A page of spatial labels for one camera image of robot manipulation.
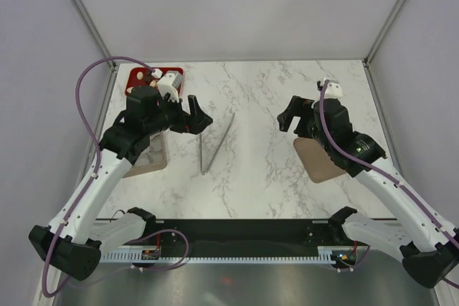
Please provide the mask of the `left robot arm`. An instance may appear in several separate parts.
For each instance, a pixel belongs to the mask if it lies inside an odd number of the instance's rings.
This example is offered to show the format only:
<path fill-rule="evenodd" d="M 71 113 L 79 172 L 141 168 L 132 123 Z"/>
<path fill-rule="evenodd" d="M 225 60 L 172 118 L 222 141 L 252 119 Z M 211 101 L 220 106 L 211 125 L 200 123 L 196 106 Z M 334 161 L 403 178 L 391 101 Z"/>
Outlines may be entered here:
<path fill-rule="evenodd" d="M 99 229 L 93 224 L 118 182 L 149 146 L 152 135 L 166 130 L 198 135 L 212 124 L 196 96 L 188 97 L 189 111 L 171 96 L 171 92 L 162 96 L 149 86 L 135 87 L 127 96 L 125 110 L 103 134 L 91 170 L 63 210 L 48 225 L 36 225 L 29 233 L 32 246 L 48 265 L 83 281 L 104 254 L 135 240 L 140 244 L 155 240 L 154 215 L 137 207 Z"/>

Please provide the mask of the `metal tongs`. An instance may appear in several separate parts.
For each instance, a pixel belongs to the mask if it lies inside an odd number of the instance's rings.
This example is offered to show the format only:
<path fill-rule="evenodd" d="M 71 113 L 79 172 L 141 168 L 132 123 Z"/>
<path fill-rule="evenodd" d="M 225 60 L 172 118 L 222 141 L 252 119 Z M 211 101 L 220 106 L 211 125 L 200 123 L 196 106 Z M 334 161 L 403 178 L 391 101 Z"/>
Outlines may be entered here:
<path fill-rule="evenodd" d="M 214 162 L 225 143 L 227 136 L 229 135 L 230 130 L 232 129 L 233 123 L 235 121 L 235 113 L 232 113 L 227 127 L 225 128 L 222 135 L 219 137 L 219 140 L 211 147 L 211 150 L 207 150 L 204 147 L 204 136 L 200 134 L 198 136 L 199 139 L 199 171 L 202 176 L 205 176 L 210 172 Z"/>

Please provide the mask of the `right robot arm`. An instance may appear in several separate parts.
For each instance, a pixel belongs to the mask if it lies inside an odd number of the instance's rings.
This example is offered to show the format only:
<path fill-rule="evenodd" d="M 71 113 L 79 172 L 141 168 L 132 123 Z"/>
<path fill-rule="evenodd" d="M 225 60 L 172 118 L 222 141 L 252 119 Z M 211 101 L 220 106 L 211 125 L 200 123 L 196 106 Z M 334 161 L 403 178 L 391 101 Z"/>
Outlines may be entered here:
<path fill-rule="evenodd" d="M 412 189 L 371 136 L 352 128 L 346 107 L 333 98 L 294 96 L 277 116 L 280 131 L 288 131 L 293 118 L 299 119 L 293 146 L 312 182 L 355 178 L 401 225 L 395 229 L 346 206 L 329 219 L 329 239 L 339 245 L 361 242 L 385 253 L 423 287 L 439 282 L 457 287 L 448 275 L 458 267 L 458 227 Z"/>

